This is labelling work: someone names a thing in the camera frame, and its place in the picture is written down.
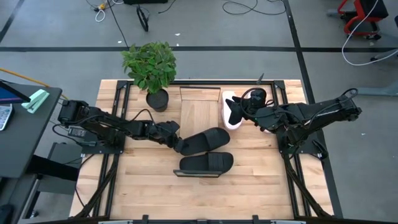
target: chair wheel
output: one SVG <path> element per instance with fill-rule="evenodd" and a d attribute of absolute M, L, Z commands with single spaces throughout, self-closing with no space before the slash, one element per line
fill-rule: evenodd
<path fill-rule="evenodd" d="M 367 35 L 366 36 L 367 40 L 380 40 L 381 36 L 379 34 L 375 34 L 375 35 Z"/>
<path fill-rule="evenodd" d="M 30 214 L 30 217 L 29 217 L 29 218 L 35 218 L 35 217 L 37 217 L 37 216 L 39 216 L 39 212 L 36 211 L 36 210 L 33 210 L 33 211 L 32 211 L 32 214 Z"/>

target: wooden table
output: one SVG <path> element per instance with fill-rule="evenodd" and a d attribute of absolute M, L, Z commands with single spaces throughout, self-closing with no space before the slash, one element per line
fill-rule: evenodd
<path fill-rule="evenodd" d="M 289 103 L 305 102 L 300 80 L 284 80 Z M 111 112 L 117 80 L 102 80 L 96 106 Z M 250 85 L 217 85 L 221 92 L 233 90 L 240 96 Z M 271 98 L 270 88 L 266 88 Z M 179 86 L 170 85 L 169 105 L 163 113 L 156 113 L 146 103 L 146 92 L 131 87 L 126 119 L 138 111 L 150 109 L 156 122 L 181 122 L 182 97 Z M 223 128 L 221 100 L 218 100 L 218 126 Z M 149 119 L 142 113 L 138 119 Z M 151 220 L 227 219 L 248 220 L 252 215 L 260 219 L 293 218 L 284 162 L 278 152 L 276 136 L 260 132 L 251 121 L 229 131 L 231 141 L 216 151 L 234 156 L 232 169 L 217 179 L 177 177 L 179 160 L 183 157 L 173 149 L 150 141 L 126 139 L 125 151 L 119 160 L 111 219 L 141 219 L 144 214 Z M 93 156 L 81 168 L 77 191 L 87 202 L 96 190 L 103 155 Z M 332 214 L 328 188 L 321 162 L 310 155 L 300 155 L 308 190 Z M 300 214 L 303 203 L 296 188 Z M 107 190 L 103 194 L 100 214 L 104 212 Z M 70 215 L 82 209 L 76 195 Z"/>

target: gray floor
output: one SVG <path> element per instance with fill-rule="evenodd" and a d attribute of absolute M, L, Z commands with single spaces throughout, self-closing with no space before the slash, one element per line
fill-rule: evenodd
<path fill-rule="evenodd" d="M 89 0 L 99 4 L 99 0 Z M 254 5 L 253 0 L 239 1 Z M 398 1 L 384 0 L 391 15 L 380 23 L 387 34 L 375 43 L 354 38 L 349 47 L 398 47 L 398 29 L 393 17 Z M 17 0 L 0 0 L 2 27 Z M 286 15 L 249 13 L 230 16 L 222 11 L 222 0 L 177 0 L 170 11 L 158 14 L 168 4 L 144 5 L 150 12 L 150 32 L 142 31 L 135 8 L 115 6 L 114 12 L 128 44 L 169 41 L 179 46 L 268 46 L 293 47 Z M 290 0 L 302 47 L 341 47 L 343 22 L 325 15 L 340 0 Z M 283 10 L 280 2 L 259 1 L 267 12 Z M 230 10 L 242 10 L 230 7 Z M 84 0 L 25 0 L 0 47 L 115 47 L 124 46 L 111 12 L 97 23 L 95 12 Z M 367 62 L 374 54 L 350 53 L 354 62 Z M 294 52 L 175 52 L 177 78 L 301 79 Z M 348 65 L 339 53 L 304 53 L 308 75 L 317 101 L 335 98 L 358 86 L 385 86 L 398 79 L 398 60 L 366 67 Z M 101 79 L 126 78 L 119 52 L 0 52 L 0 65 L 9 70 L 63 89 L 73 99 L 94 104 Z M 28 83 L 5 73 L 1 79 Z M 338 195 L 346 218 L 398 222 L 398 98 L 358 96 L 360 118 L 352 123 L 335 123 L 324 129 Z M 66 141 L 48 128 L 37 154 L 46 156 L 51 144 Z M 36 209 L 40 216 L 21 223 L 66 218 L 72 196 L 43 194 Z"/>

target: black slide sandal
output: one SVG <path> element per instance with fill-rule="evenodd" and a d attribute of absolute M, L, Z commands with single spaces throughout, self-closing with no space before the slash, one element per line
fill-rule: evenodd
<path fill-rule="evenodd" d="M 219 177 L 232 168 L 234 157 L 228 152 L 208 152 L 200 156 L 184 157 L 180 161 L 180 170 L 174 173 L 187 177 Z"/>
<path fill-rule="evenodd" d="M 183 156 L 209 152 L 229 143 L 229 134 L 222 128 L 210 128 L 178 142 L 175 150 Z"/>

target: table leg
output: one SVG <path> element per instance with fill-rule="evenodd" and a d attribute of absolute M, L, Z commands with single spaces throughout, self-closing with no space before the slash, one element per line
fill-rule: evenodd
<path fill-rule="evenodd" d="M 51 161 L 40 156 L 33 155 L 27 168 L 27 173 L 49 175 L 65 180 L 76 181 L 79 169 L 58 162 Z"/>
<path fill-rule="evenodd" d="M 398 96 L 398 81 L 384 88 L 358 88 L 359 95 Z"/>

